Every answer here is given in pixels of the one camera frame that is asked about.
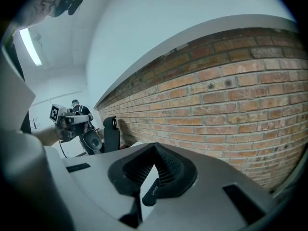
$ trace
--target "red brick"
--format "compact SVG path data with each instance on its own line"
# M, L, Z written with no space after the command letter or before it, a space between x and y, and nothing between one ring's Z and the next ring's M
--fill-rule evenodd
M146 97L143 99L143 102L144 103L155 103L155 102L159 102L159 101L166 100L166 99L168 99L168 94L164 92L164 93L159 93L159 94Z
M233 39L232 43L235 48L245 48L245 47L252 47L252 46L257 45L254 38Z
M308 135L308 131L305 130L305 131L302 131L302 132L293 134L292 140L293 140L293 141L296 141L296 140L298 140L298 139L301 139L301 138L303 138L303 137L306 137L307 135Z
M205 124L207 125L223 125L226 122L226 117L221 116L209 116L205 118Z
M256 37L258 45L273 45L270 37Z
M135 100L135 105L141 105L141 104L143 104L143 99Z
M168 139L168 138L153 137L152 141L163 143L163 144L176 145L175 140L171 140L171 139Z
M149 87L155 86L159 83L162 83L163 81L164 80L163 80L162 76L154 76L153 78L140 83L139 87L140 87L141 90L143 90L143 89L147 89Z
M258 131L271 130L284 127L284 125L285 125L285 120L263 122L259 123L257 130Z
M298 130L299 130L299 125L298 124L294 125L294 126L291 126L291 127L288 127L288 128L280 129L279 133L278 133L278 137L284 136L284 135L287 135L287 134L296 133L296 132L298 132Z
M283 122L284 122L284 126L281 126L281 127L293 125L296 123L296 117L289 117L289 118L286 118L285 120L281 120L281 123Z
M269 119L277 119L281 117L281 115L282 115L281 109L269 111Z
M152 120L151 119L145 119L145 118L137 118L135 121L131 121L131 122L138 122L138 123L151 123Z
M200 150L211 150L211 151L230 151L233 150L233 145L216 145L216 144L205 144L205 143L198 143L195 144L195 148Z
M260 141L262 139L263 139L263 134L235 135L235 136L228 136L227 143L252 142L252 141Z
M139 98L143 98L143 97L146 97L147 96L147 93L146 91L140 91L136 94L133 94L129 97L130 100L135 100L135 99L139 99Z
M290 39L272 37L274 45L294 47L294 43Z
M234 49L231 40L226 40L226 41L214 43L214 48L215 48L216 52L228 51L228 50Z
M271 154L272 152L274 152L273 148L266 149L266 150L260 150L258 155L259 156L261 156L261 155L268 155L268 154Z
M180 56L177 56L167 62L165 62L164 64L158 66L155 68L155 74L156 75L159 75L171 68L174 68L174 67L177 67L177 66L180 66L186 62L189 61L189 57L187 54L183 54L183 55L180 55Z
M298 71L299 80L308 80L308 71Z
M237 77L237 81L240 87L253 86L257 84L256 75L242 75Z
M192 127L174 127L177 133L193 133Z
M202 135L187 135L187 134L176 134L171 133L170 138L183 140L183 141L195 141L195 142L203 142L204 138Z
M264 165L263 163L256 163L256 164L252 164L251 167L262 167Z
M209 68L213 66L222 65L225 63L228 63L228 55L227 54L218 54L214 56L208 56L205 58L202 58L197 61L193 61L192 63L186 64L182 67L183 73L191 73L197 70L201 70L204 68Z
M283 85L284 93L304 91L303 83L285 83Z
M136 106L133 109L134 109L134 112L136 112L136 111L147 111L147 110L150 110L150 107L148 105L143 105L143 106Z
M265 68L267 70L280 69L279 60L278 59L265 59Z
M124 108L128 108L128 107L132 107L135 106L135 102L134 101L130 101L128 103L123 104Z
M190 105L195 105L195 104L200 104L199 96L189 96L185 98L166 101L163 103L163 107L165 109L168 109L168 108L175 108L175 107L190 106Z
M180 147L193 148L193 143L179 141L179 146L180 146Z
M189 109L176 109L173 110L174 116L189 116Z
M302 69L308 69L308 61L307 60L300 60Z
M302 122L302 121L306 121L308 119L308 114L301 114L297 116L297 122Z
M148 95L156 94L156 93L158 93L158 87L153 86L153 87L147 89L146 92L147 92Z
M164 116L172 116L170 111L152 111L147 112L148 117L164 117Z
M266 87L246 88L238 90L230 90L227 92L227 98L230 101L253 99L256 97L264 97L267 95Z
M222 156L222 152L219 152L219 151L206 151L205 154L207 156L212 156L212 157L221 157Z
M278 131L270 131L264 134L264 139L269 140L269 139L274 139L278 135Z
M303 83L303 85L304 85L304 90L307 91L308 90L308 81L305 81Z
M282 84L269 85L269 95L283 94Z
M225 136L206 136L205 138L207 143L224 143Z
M182 75L182 69L179 68L179 67L172 68L169 71L166 71L166 72L163 73L165 81L170 80L170 79L174 79L174 78L179 77L181 75Z
M284 54L285 57L290 57L290 58L295 57L293 49L283 48L282 50L283 50L283 54Z
M187 119L178 119L178 118L169 118L167 120L168 124L171 125L201 125L201 118L187 118Z
M149 80L154 77L154 72L149 71L142 76L143 81Z
M203 95L203 103L219 103L225 100L224 92L215 92Z
M235 78L225 77L225 78L218 78L215 80L209 80L207 82L191 85L189 87L189 92L191 94L197 94L197 93L208 92L208 91L231 89L234 87L236 87Z
M266 111L242 114L242 115L229 115L228 122L231 124L239 124L239 123L246 123L246 122L264 121L264 120L267 120L267 117L268 117L268 113Z
M260 105L262 109L269 109L279 106L288 105L289 100L288 97L281 97L281 98L265 98L260 100Z
M250 59L248 50L236 50L229 52L232 62L245 61Z
M221 69L223 75L227 76L227 75L236 75L248 72L262 71L264 69L264 66L261 60L253 60L253 61L226 65L223 66Z
M168 132L163 132L163 131L157 131L157 136L164 137L164 138L169 138L169 133Z
M159 91L169 90L180 86L185 86L187 84L192 84L195 82L194 75L182 76L168 82L164 82L158 85Z
M150 105L151 110L161 110L163 108L162 103L153 103Z
M246 159L230 159L230 164L244 164Z
M146 113L145 112L139 112L138 117L146 117Z
M282 69L300 69L301 65L295 59L280 59L280 66Z
M205 45L200 48L191 51L191 56L193 59L204 57L213 54L212 47L210 45Z
M256 156L257 151L254 152L225 152L225 157L246 157L246 156Z
M178 89L175 89L175 90L171 90L169 92L169 97L170 98L179 98L179 97L184 97L184 96L187 96L187 89L186 89L186 87L178 88Z
M240 102L240 112L257 110L259 107L258 101Z
M308 93L290 95L290 104L308 101Z
M173 126L151 125L150 129L166 131L166 132L174 132L174 127Z
M166 120L164 118L156 118L153 119L154 124L166 124Z
M286 82L289 80L288 73L264 73L259 74L259 82L261 84L268 84L268 83L277 83L277 82Z
M239 133L251 133L256 131L257 131L256 124L239 126Z
M197 75L198 75L199 81L205 81L205 80L209 80L209 79L215 79L215 78L218 78L218 77L220 76L217 67L199 71L199 72L197 73Z
M194 116L199 115L214 115L214 114L227 114L236 112L236 104L220 104L220 105L205 105L200 107L193 107L192 114Z
M252 48L251 53L255 58L283 57L280 48Z
M202 128L195 128L196 134L235 134L237 133L236 127L202 127Z
M253 144L253 149L260 149L260 148L266 148L266 147L271 147L275 145L280 144L280 139L274 139L270 141L262 141L262 142L255 142Z

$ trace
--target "black cable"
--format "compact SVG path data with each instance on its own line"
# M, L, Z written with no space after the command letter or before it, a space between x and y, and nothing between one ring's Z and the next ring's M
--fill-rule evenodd
M62 146L61 146L61 142L60 142L60 141L59 141L59 145L60 145L60 147L61 147L61 151L62 151L63 155L65 156L65 158L67 158L67 156L65 155L65 153L64 153L64 151L63 151L63 149L62 149Z

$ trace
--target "person's hand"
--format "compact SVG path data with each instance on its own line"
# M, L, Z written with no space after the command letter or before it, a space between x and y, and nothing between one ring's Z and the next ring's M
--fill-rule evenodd
M92 121L92 120L94 119L91 113L88 114L88 116L89 116L89 118L90 118L90 121Z

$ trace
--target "white wall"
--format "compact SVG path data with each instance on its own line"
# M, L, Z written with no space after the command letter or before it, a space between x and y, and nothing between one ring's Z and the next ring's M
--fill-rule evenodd
M38 128L53 125L49 119L53 103L69 108L73 99L78 99L81 105L87 106L94 116L93 125L102 128L97 110L89 106L84 68L37 69L31 74L26 73L25 79L27 85L36 94L29 109L29 117L30 120L32 117L37 118L36 124L40 124ZM53 147L58 150L60 157L64 157L58 142ZM83 152L78 137L70 142L62 143L62 148L67 157Z
M234 28L290 29L294 25L285 25L287 20L294 19L279 0L111 0L86 65L90 104L97 105L129 75L188 41Z

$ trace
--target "fluorescent light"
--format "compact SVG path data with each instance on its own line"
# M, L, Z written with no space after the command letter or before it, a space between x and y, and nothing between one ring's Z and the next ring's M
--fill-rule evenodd
M39 59L39 56L34 48L34 45L32 43L31 37L30 37L30 33L29 33L29 29L23 29L19 31L20 36L25 44L25 47L29 53L29 55L31 56L32 60L34 61L36 66L41 66L42 62Z

